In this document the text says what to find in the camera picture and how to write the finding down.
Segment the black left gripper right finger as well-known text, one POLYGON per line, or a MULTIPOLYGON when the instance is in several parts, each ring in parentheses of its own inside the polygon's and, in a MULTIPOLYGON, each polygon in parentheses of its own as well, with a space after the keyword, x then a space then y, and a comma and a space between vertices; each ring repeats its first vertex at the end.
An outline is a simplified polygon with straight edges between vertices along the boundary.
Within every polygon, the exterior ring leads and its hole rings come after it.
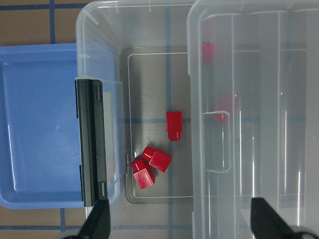
POLYGON ((251 231, 257 239, 298 239, 264 198, 251 200, 251 231))

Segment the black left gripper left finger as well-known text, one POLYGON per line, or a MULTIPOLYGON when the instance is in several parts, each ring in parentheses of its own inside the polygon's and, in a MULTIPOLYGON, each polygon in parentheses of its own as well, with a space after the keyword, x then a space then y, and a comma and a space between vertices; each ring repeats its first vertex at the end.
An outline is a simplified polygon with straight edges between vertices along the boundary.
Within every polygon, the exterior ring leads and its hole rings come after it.
POLYGON ((110 236, 109 200, 98 200, 76 239, 108 239, 110 236))

